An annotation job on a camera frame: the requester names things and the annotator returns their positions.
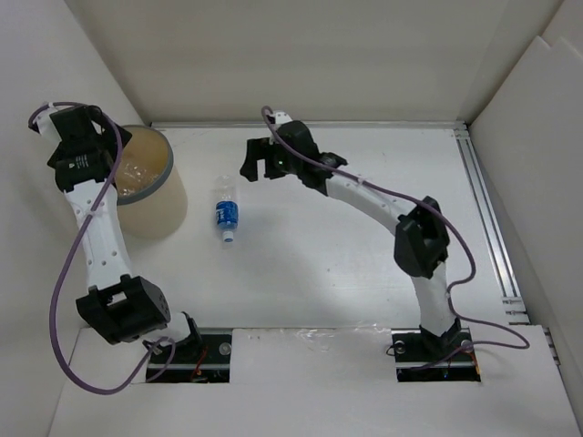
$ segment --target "bottle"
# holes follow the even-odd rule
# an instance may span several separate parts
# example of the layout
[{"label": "bottle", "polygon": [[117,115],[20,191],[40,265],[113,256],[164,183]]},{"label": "bottle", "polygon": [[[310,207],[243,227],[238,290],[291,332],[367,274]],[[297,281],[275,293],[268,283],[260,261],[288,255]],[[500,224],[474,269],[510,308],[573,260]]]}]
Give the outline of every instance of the bottle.
[{"label": "bottle", "polygon": [[217,196],[217,226],[222,230],[222,240],[231,243],[239,223],[239,207],[237,206],[235,180],[231,176],[219,176],[215,181]]}]

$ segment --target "white wall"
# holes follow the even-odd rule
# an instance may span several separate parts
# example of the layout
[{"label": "white wall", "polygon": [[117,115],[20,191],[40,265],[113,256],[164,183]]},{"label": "white wall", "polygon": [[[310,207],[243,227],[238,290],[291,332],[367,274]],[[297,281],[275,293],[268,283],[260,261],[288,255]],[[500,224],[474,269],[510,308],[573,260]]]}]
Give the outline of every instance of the white wall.
[{"label": "white wall", "polygon": [[[75,236],[72,214],[46,166],[51,147],[26,128],[43,101],[103,107],[140,119],[62,0],[0,3],[0,427],[6,437],[46,435],[64,382],[48,340],[48,304]],[[77,263],[60,313],[71,350],[85,292]]]},{"label": "white wall", "polygon": [[527,310],[551,330],[579,425],[582,22],[583,1],[566,0],[471,127]]},{"label": "white wall", "polygon": [[147,120],[473,118],[561,0],[67,0]]}]

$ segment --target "purple cable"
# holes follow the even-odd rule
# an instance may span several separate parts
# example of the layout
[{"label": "purple cable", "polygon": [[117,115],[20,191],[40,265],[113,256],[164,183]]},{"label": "purple cable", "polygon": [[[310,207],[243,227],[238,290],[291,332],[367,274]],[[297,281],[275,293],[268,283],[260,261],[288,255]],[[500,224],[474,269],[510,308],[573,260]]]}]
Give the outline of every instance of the purple cable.
[{"label": "purple cable", "polygon": [[290,152],[292,155],[294,155],[295,157],[301,159],[304,162],[307,162],[308,164],[311,164],[311,165],[316,166],[318,168],[323,168],[324,170],[330,171],[336,175],[341,175],[341,176],[344,176],[345,178],[348,178],[348,179],[353,180],[355,182],[362,183],[362,185],[364,185],[365,187],[372,188],[372,189],[379,191],[381,193],[384,193],[388,196],[393,196],[395,198],[402,198],[404,200],[408,200],[408,201],[414,203],[415,205],[418,205],[421,208],[425,208],[426,210],[431,212],[434,216],[436,216],[438,219],[440,219],[449,228],[449,230],[451,230],[451,232],[455,235],[455,237],[459,241],[459,244],[462,246],[462,249],[464,250],[465,254],[467,255],[467,260],[470,263],[469,275],[467,275],[466,278],[458,279],[458,280],[451,282],[447,286],[447,289],[445,290],[446,295],[447,295],[447,303],[449,304],[449,309],[460,320],[465,320],[465,321],[468,321],[470,323],[477,323],[480,325],[486,325],[486,326],[491,326],[493,328],[498,328],[500,330],[505,330],[506,332],[509,332],[513,335],[516,335],[520,340],[522,340],[524,342],[524,344],[516,345],[516,344],[504,343],[501,341],[492,341],[492,340],[471,341],[471,342],[466,343],[464,346],[459,346],[458,348],[454,349],[452,352],[448,353],[446,356],[444,356],[440,360],[430,362],[430,363],[427,363],[423,366],[417,367],[417,368],[415,368],[416,370],[422,371],[425,369],[430,369],[430,368],[436,366],[437,364],[448,361],[450,358],[454,357],[455,355],[457,355],[461,351],[468,351],[468,350],[473,349],[474,346],[476,346],[478,344],[488,344],[490,346],[500,346],[503,348],[522,349],[522,350],[530,348],[530,342],[520,332],[512,330],[512,329],[510,329],[504,325],[501,325],[499,323],[494,323],[493,321],[471,319],[469,317],[461,315],[459,312],[457,312],[455,310],[454,303],[452,302],[451,290],[453,287],[455,287],[457,285],[462,285],[462,284],[468,283],[476,276],[476,259],[474,258],[474,255],[472,254],[472,250],[469,248],[469,246],[465,242],[464,238],[462,237],[462,234],[459,233],[459,231],[455,228],[455,226],[452,224],[452,222],[449,221],[448,218],[446,218],[437,209],[433,208],[431,205],[424,203],[422,200],[419,200],[418,198],[414,198],[414,197],[409,196],[409,195],[404,194],[404,193],[399,193],[398,191],[392,191],[390,189],[379,187],[378,185],[375,185],[375,184],[369,182],[368,180],[362,180],[362,179],[356,177],[355,175],[348,173],[347,171],[343,171],[343,170],[340,170],[338,168],[326,166],[318,161],[315,161],[313,159],[310,159],[310,158],[302,155],[300,152],[295,150],[292,146],[287,144],[283,138],[280,137],[280,134],[277,133],[277,129],[276,129],[275,125],[272,124],[268,118],[268,116],[270,114],[273,114],[273,111],[271,110],[270,107],[265,106],[261,109],[261,117],[263,118],[263,121],[267,125],[267,128],[270,130],[271,134],[273,135],[273,138],[278,143],[280,143],[288,152]]},{"label": "purple cable", "polygon": [[[52,104],[52,106],[54,106],[54,107],[76,107],[76,106],[80,106],[80,105],[82,105],[82,104],[77,103],[77,102],[55,102],[54,104]],[[37,109],[28,119],[28,127],[32,128],[35,124],[35,118],[41,112],[43,112],[44,110],[49,109],[49,108],[50,108],[50,105],[46,104],[46,105],[42,105],[39,109]],[[113,166],[111,168],[111,172],[109,173],[109,176],[107,177],[105,184],[103,185],[103,188],[101,189],[101,191],[99,191],[99,194],[97,194],[97,197],[93,201],[93,205],[91,206],[91,209],[90,209],[91,212],[95,212],[97,210],[97,208],[99,207],[99,203],[101,202],[103,197],[106,195],[107,189],[113,183],[113,180],[116,176],[116,172],[117,172],[118,167],[119,167],[119,163],[121,162],[121,154],[123,152],[121,135],[119,134],[118,127],[106,114],[103,114],[103,117],[111,125],[114,133],[116,134],[116,142],[118,144],[118,152],[116,155],[116,160],[113,163]],[[77,235],[75,236],[75,239],[73,240],[73,244],[71,245],[71,249],[70,249],[69,253],[66,255],[65,263],[63,264],[63,268],[61,269],[61,272],[58,275],[58,279],[56,280],[55,288],[53,290],[53,295],[51,296],[50,309],[48,312],[48,330],[49,330],[49,335],[50,335],[50,339],[51,339],[51,346],[53,348],[53,353],[55,354],[56,361],[58,362],[58,365],[60,366],[63,373],[74,384],[76,384],[78,387],[82,388],[85,391],[89,391],[91,393],[101,394],[101,395],[109,395],[109,394],[119,393],[120,391],[122,391],[126,387],[128,387],[129,384],[132,382],[132,380],[139,373],[139,370],[146,363],[146,361],[148,360],[150,355],[153,353],[153,351],[159,346],[159,344],[162,341],[168,341],[172,347],[170,350],[169,358],[166,361],[166,364],[155,375],[148,378],[146,380],[146,382],[155,380],[164,371],[166,371],[166,369],[168,368],[168,366],[170,365],[170,363],[174,359],[174,354],[176,352],[176,343],[174,342],[173,339],[168,338],[168,337],[162,337],[162,338],[158,339],[157,341],[155,341],[148,349],[148,352],[146,352],[144,357],[139,361],[136,368],[129,374],[128,378],[113,389],[100,389],[98,387],[94,387],[92,385],[87,384],[86,382],[84,382],[78,376],[75,375],[75,373],[73,372],[73,370],[69,366],[69,363],[66,361],[66,358],[63,355],[63,352],[61,351],[61,346],[58,342],[58,333],[57,333],[57,329],[56,329],[56,307],[58,304],[58,297],[61,294],[61,289],[63,288],[63,283],[65,282],[66,275],[69,272],[69,268],[71,267],[71,263],[73,262],[73,258],[75,257],[75,254],[77,253],[79,245],[81,244],[81,240],[83,239],[83,236],[85,235],[85,232],[87,231],[87,228],[89,227],[89,223],[91,223],[92,218],[93,218],[93,216],[89,214],[86,216],[85,221],[83,221],[83,224],[79,228],[79,232],[77,233]]]}]

